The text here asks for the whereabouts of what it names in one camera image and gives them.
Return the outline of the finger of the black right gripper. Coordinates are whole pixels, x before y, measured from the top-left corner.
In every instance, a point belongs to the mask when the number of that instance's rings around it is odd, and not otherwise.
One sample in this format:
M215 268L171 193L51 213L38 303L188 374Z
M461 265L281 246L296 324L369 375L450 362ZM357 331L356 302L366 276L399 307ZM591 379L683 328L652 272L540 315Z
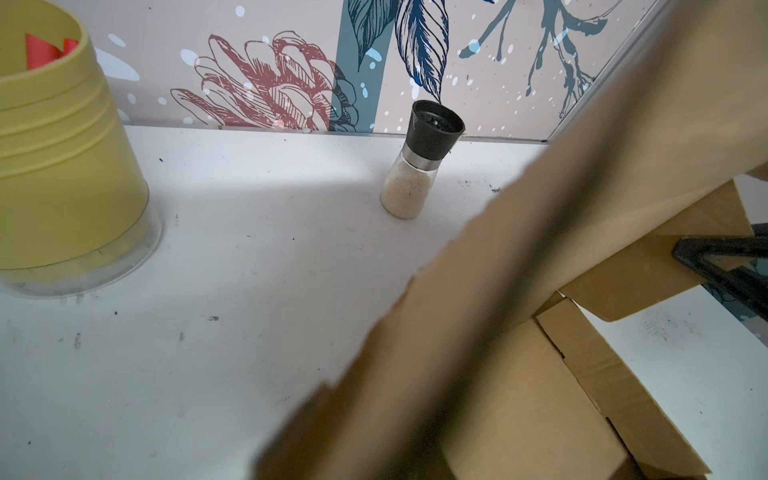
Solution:
M741 305L767 320L767 224L752 236L683 237L672 257L704 280L727 308Z

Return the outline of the brown cardboard box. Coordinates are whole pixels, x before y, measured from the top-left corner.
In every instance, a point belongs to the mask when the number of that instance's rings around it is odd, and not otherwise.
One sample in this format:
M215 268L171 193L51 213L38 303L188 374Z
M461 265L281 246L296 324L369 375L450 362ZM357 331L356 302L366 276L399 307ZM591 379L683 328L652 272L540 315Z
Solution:
M767 159L767 5L673 1L640 53L411 278L256 479L384 479L443 431L516 319Z

